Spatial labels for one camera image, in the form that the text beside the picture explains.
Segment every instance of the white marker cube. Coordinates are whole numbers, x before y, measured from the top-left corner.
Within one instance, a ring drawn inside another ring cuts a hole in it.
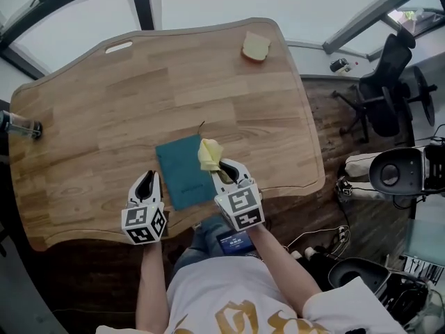
[[[167,219],[164,203],[139,204],[122,210],[122,230],[134,245],[149,244],[161,240]]]
[[[222,215],[236,231],[241,231],[264,222],[263,207],[258,186],[252,184],[215,197]]]

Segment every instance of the teal notebook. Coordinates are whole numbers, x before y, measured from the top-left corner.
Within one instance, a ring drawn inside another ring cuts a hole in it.
[[[156,147],[163,180],[175,210],[213,200],[215,186],[210,173],[197,159],[201,137],[194,135]]]

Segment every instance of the desk surface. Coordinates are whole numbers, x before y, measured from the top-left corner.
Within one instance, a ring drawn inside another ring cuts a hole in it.
[[[271,40],[262,64],[240,55],[247,31]],[[265,199],[307,195],[325,181],[301,78],[269,19],[121,35],[20,87],[10,109],[44,129],[38,141],[10,137],[17,207],[36,250],[70,239],[128,242],[120,211],[129,187],[160,171],[156,145],[196,134],[202,121],[202,137],[244,163]],[[172,212],[170,236],[216,210],[208,202]]]

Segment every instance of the white t-shirt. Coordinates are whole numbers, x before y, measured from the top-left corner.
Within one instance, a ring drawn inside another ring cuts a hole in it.
[[[183,267],[167,295],[166,333],[405,332],[360,278],[310,298],[299,319],[255,257],[217,257]],[[96,333],[142,332],[101,326]]]

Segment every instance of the bread slice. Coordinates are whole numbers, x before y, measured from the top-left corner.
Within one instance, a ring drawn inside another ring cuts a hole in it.
[[[249,61],[263,63],[269,53],[269,46],[270,40],[248,31],[245,34],[241,55]]]

